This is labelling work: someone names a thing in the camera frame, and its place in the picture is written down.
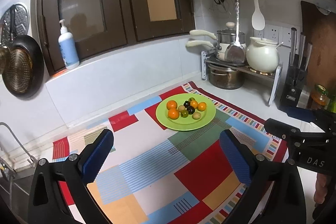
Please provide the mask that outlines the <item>person right hand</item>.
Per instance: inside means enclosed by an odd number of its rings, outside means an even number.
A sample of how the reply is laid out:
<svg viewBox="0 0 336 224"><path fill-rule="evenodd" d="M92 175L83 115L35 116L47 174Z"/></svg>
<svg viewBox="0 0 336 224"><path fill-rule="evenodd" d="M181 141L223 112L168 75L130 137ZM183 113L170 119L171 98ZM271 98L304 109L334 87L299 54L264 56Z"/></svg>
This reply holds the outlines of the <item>person right hand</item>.
<svg viewBox="0 0 336 224"><path fill-rule="evenodd" d="M314 193L314 201L316 204L322 204L327 195L328 186L331 181L331 177L325 174L317 174L317 179L315 182L315 193Z"/></svg>

